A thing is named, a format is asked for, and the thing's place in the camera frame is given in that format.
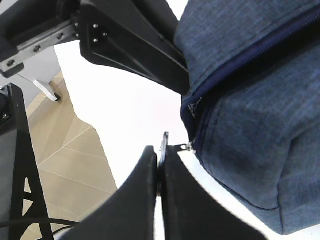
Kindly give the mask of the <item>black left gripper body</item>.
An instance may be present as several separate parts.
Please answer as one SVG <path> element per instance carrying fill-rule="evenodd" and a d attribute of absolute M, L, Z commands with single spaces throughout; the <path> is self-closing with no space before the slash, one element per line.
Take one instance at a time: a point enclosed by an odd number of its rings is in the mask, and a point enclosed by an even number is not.
<path fill-rule="evenodd" d="M 18 0 L 0 15 L 0 74 L 10 78 L 44 50 L 79 38 L 79 0 Z"/>

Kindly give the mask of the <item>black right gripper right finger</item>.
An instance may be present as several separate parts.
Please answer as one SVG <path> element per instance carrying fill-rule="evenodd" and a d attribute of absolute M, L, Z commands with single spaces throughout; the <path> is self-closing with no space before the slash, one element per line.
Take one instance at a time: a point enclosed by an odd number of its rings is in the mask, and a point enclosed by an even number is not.
<path fill-rule="evenodd" d="M 161 160 L 161 201 L 167 240 L 264 240 L 257 229 L 215 201 L 167 146 Z"/>

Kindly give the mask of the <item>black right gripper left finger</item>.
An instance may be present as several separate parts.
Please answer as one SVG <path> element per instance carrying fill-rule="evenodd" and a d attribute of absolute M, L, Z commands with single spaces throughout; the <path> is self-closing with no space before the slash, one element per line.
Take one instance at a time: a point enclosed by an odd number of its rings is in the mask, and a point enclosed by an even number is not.
<path fill-rule="evenodd" d="M 157 197 L 157 154 L 146 146 L 123 185 L 63 240 L 152 240 Z"/>

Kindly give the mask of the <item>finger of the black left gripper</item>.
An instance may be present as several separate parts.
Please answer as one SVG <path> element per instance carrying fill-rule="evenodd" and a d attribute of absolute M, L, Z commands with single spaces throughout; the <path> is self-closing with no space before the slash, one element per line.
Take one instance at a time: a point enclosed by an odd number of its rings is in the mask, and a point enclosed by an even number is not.
<path fill-rule="evenodd" d="M 80 54 L 95 65 L 127 71 L 180 95 L 190 89 L 184 55 L 159 41 L 140 39 L 149 26 L 134 0 L 82 0 L 79 6 Z"/>
<path fill-rule="evenodd" d="M 143 43 L 156 46 L 156 38 L 171 48 L 174 45 L 174 36 L 178 26 L 178 19 L 166 0 L 135 0 L 135 7 L 143 21 L 148 25 L 142 31 L 140 39 Z"/>

